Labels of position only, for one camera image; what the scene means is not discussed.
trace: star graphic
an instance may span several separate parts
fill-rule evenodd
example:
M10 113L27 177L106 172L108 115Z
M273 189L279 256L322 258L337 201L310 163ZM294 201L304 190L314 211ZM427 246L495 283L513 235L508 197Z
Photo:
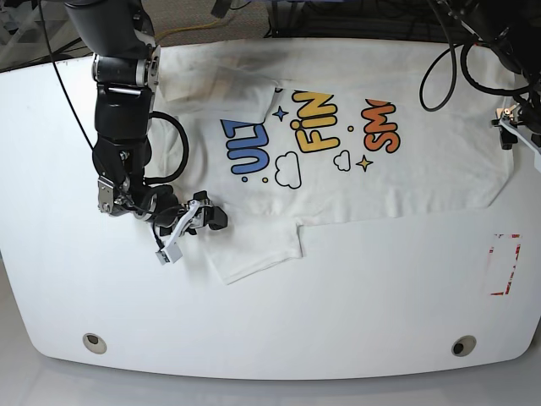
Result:
M363 155L363 160L361 162L356 163L358 167L363 167L364 171L366 172L366 169L369 167L369 165L372 165L373 162L366 159L366 156Z
M286 114L289 114L289 112L284 112L284 111L281 109L281 106L278 106L278 111L277 111L277 112L272 113L273 116L277 116L277 117L280 119L280 122L283 121L284 116L285 116Z

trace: floor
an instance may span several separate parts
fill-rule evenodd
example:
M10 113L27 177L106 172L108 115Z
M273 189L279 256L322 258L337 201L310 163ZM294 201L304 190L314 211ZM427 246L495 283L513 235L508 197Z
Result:
M210 15L215 0L143 0L156 34L179 27L209 24L215 20ZM233 0L232 7L245 4L245 0ZM269 29L265 2L253 1L238 10L229 11L223 22L205 30L188 30L171 35L161 41L164 47L198 44L205 42L262 38Z

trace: t-shirt sleeve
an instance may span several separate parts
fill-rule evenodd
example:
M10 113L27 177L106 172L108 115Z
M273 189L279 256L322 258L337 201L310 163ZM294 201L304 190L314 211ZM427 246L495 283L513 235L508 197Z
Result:
M228 226L218 231L201 229L196 238L225 284L303 257L294 218L222 208L228 215Z

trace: cloud graphic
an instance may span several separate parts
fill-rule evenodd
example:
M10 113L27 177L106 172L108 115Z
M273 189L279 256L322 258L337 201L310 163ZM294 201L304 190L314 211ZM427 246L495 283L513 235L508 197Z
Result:
M335 159L332 160L339 171L349 172L352 168L352 164L349 160L349 151L342 151L340 155L335 156Z
M301 168L298 165L298 156L289 151L276 159L276 183L284 188L298 189L303 184L301 180Z

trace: yellow cable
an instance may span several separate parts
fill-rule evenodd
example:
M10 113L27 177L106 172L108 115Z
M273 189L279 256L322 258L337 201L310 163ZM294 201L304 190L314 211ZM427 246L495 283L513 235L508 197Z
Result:
M220 19L216 19L209 24L194 25L191 27L173 28L172 30L165 30L165 31L160 32L158 35L156 35L156 42L159 42L163 40L165 37L170 36L171 34L176 34L178 32L191 31L191 30L204 30L207 28L212 28L216 24L218 24L220 21L221 21Z

